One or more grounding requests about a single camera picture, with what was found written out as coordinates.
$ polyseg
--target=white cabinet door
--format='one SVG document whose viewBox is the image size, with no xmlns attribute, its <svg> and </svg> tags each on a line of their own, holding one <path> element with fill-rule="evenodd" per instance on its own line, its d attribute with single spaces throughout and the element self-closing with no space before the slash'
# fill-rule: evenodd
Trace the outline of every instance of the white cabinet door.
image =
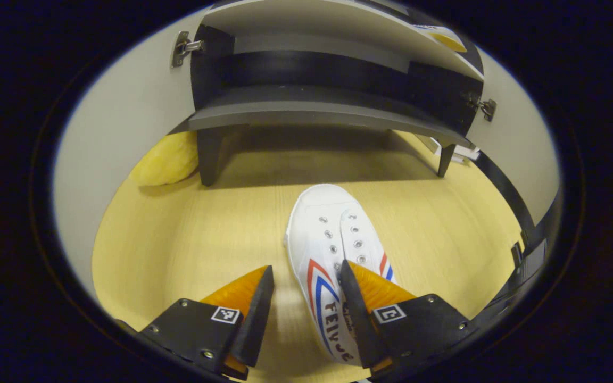
<svg viewBox="0 0 613 383">
<path fill-rule="evenodd" d="M 107 68 L 66 126 L 53 172 L 56 226 L 68 260 L 87 293 L 94 237 L 104 211 L 134 165 L 195 112 L 190 54 L 171 68 L 179 31 L 195 35 L 202 9 L 161 29 Z"/>
<path fill-rule="evenodd" d="M 493 121 L 477 112 L 467 138 L 498 165 L 524 200 L 537 225 L 550 208 L 560 185 L 552 137 L 531 98 L 512 75 L 487 53 L 482 101 L 498 106 Z"/>
</svg>

